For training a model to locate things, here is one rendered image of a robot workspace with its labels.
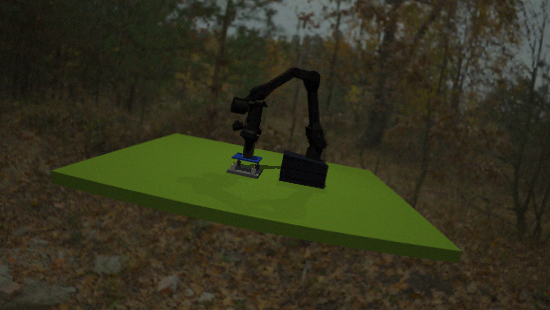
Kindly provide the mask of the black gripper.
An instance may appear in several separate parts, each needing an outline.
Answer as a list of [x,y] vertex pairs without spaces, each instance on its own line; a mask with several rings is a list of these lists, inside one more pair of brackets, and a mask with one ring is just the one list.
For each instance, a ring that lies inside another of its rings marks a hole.
[[245,140],[246,153],[249,153],[254,142],[257,141],[259,138],[257,134],[261,135],[262,131],[259,128],[261,117],[248,115],[246,117],[246,120],[247,120],[247,129],[243,129],[240,132],[240,136],[242,136]]

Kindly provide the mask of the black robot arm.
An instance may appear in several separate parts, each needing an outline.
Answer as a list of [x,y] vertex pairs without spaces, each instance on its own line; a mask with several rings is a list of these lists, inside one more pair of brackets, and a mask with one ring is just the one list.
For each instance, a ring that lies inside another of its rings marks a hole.
[[[306,158],[320,161],[323,148],[326,148],[328,144],[324,139],[324,131],[320,123],[317,97],[317,90],[320,84],[320,74],[318,72],[291,68],[289,71],[280,74],[271,81],[252,88],[250,94],[245,99],[234,97],[234,100],[230,106],[230,112],[245,114],[245,112],[248,111],[248,115],[261,117],[263,107],[268,107],[268,105],[265,101],[258,102],[256,100],[265,99],[272,93],[272,91],[294,77],[304,80],[304,85],[308,92],[309,125],[308,127],[305,127],[305,135],[307,136],[310,145],[307,148],[305,156]],[[249,103],[248,101],[255,102]],[[232,127],[233,131],[247,129],[247,120],[245,122],[236,120],[232,123]]]

